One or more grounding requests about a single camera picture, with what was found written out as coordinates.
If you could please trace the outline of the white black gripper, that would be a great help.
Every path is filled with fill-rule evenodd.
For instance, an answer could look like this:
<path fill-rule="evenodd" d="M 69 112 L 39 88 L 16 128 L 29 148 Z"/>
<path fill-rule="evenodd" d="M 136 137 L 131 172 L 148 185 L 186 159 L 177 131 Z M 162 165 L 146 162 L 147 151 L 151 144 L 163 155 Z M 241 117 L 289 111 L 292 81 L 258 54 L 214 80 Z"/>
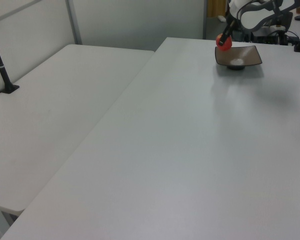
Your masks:
<path fill-rule="evenodd" d="M 238 11 L 244 6 L 244 0 L 228 0 L 228 11 L 229 13 L 226 16 L 227 26 L 221 34 L 221 37 L 218 40 L 218 45 L 223 46 L 231 36 L 233 29 L 236 25 L 236 21 L 241 24 L 241 20 L 239 19 L 240 15 Z"/>

